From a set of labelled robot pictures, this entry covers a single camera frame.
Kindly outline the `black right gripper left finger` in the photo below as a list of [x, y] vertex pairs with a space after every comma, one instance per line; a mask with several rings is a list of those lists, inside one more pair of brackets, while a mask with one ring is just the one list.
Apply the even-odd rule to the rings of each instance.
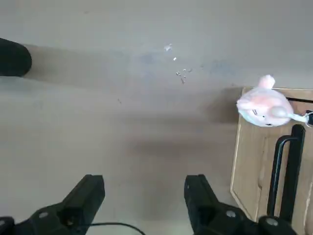
[[101, 175], [85, 175], [59, 203], [35, 211], [16, 223], [10, 216], [0, 218], [2, 235], [85, 235], [105, 198]]

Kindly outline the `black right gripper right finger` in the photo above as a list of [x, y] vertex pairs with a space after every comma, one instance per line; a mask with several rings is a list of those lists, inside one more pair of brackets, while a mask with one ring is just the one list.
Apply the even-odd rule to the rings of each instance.
[[184, 199], [195, 235], [295, 235], [291, 225], [276, 216], [250, 220], [238, 207], [220, 202], [206, 177], [188, 175]]

